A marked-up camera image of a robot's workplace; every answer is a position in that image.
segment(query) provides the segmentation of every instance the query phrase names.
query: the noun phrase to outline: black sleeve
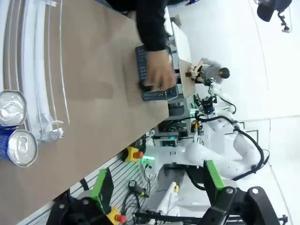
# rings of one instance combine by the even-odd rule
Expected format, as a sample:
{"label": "black sleeve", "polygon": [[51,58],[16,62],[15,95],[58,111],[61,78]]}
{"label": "black sleeve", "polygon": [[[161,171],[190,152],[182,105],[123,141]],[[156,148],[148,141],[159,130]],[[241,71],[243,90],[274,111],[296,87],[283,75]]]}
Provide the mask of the black sleeve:
{"label": "black sleeve", "polygon": [[165,49],[165,7],[167,0],[137,0],[136,25],[147,51]]}

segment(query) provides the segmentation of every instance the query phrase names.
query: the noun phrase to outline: white wall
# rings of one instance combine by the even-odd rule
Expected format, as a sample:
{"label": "white wall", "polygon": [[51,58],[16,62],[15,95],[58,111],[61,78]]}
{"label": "white wall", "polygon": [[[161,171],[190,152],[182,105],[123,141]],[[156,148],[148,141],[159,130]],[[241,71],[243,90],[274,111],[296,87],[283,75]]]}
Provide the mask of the white wall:
{"label": "white wall", "polygon": [[278,180],[294,225],[300,224],[300,118],[271,120],[270,164]]}
{"label": "white wall", "polygon": [[[201,0],[169,11],[180,15],[194,64],[207,57],[230,69],[222,89],[234,97],[237,118],[261,120],[300,115],[300,105],[291,97],[298,94],[293,85],[300,82],[299,9],[299,1],[293,1],[290,34],[281,32],[276,15],[270,23],[261,21],[252,0]],[[290,24],[288,10],[286,17]],[[197,86],[206,95],[206,88]],[[283,101],[293,109],[281,109]]]}

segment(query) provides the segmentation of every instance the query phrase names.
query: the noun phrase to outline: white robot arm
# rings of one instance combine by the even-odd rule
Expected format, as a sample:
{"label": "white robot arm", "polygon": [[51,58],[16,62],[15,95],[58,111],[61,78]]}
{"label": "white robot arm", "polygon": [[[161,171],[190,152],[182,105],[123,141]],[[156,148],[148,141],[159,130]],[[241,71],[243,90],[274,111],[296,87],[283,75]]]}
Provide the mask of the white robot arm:
{"label": "white robot arm", "polygon": [[233,103],[233,100],[232,98],[226,94],[226,93],[223,93],[221,91],[221,85],[218,84],[218,83],[215,83],[215,82],[212,82],[210,84],[210,92],[211,94],[214,94],[216,96],[219,96],[219,98],[226,103],[226,110],[229,111],[230,113],[232,114],[235,114],[236,112],[236,107]]}
{"label": "white robot arm", "polygon": [[[221,93],[220,85],[210,82],[210,91],[215,95],[224,98],[229,105],[232,101],[225,94]],[[259,170],[264,162],[263,150],[248,134],[243,131],[241,124],[235,119],[234,115],[224,109],[218,109],[213,106],[215,96],[201,100],[202,110],[205,119],[195,113],[198,121],[208,123],[214,131],[220,131],[224,126],[233,126],[233,134],[236,135],[233,141],[233,148],[241,156],[241,160],[232,160],[230,156],[218,154],[203,145],[191,143],[184,147],[147,147],[146,157],[143,159],[143,165],[147,166],[148,174],[156,174],[164,164],[183,164],[203,166],[205,160],[213,160],[218,172],[227,179],[241,178],[248,175],[250,171]]]}
{"label": "white robot arm", "polygon": [[191,143],[184,147],[156,147],[147,146],[146,157],[143,164],[148,164],[147,173],[156,174],[164,164],[183,164],[203,166],[205,160],[213,160],[218,172],[227,179],[234,179],[253,169],[261,161],[261,154],[256,147],[249,143],[244,135],[234,132],[236,137],[233,142],[234,149],[242,160],[231,160],[217,154],[199,143]]}

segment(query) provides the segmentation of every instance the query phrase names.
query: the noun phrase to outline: red button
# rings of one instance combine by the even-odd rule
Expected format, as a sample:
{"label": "red button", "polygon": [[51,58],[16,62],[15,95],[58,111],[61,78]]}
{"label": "red button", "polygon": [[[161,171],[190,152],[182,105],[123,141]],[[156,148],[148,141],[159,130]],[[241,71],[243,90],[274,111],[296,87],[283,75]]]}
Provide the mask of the red button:
{"label": "red button", "polygon": [[143,158],[144,154],[142,152],[135,152],[133,154],[133,157],[134,158]]}
{"label": "red button", "polygon": [[116,215],[114,217],[114,219],[122,224],[126,223],[126,216],[123,216],[123,215]]}

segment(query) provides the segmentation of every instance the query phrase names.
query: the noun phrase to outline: beverage can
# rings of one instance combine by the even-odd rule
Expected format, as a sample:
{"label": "beverage can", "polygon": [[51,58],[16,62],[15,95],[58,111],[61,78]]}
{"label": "beverage can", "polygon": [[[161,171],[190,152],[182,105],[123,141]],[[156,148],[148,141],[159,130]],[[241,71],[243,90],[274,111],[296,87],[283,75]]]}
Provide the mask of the beverage can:
{"label": "beverage can", "polygon": [[27,130],[0,130],[0,159],[19,167],[32,164],[38,155],[35,137]]}
{"label": "beverage can", "polygon": [[20,91],[4,90],[0,93],[0,129],[23,124],[26,112],[27,103]]}

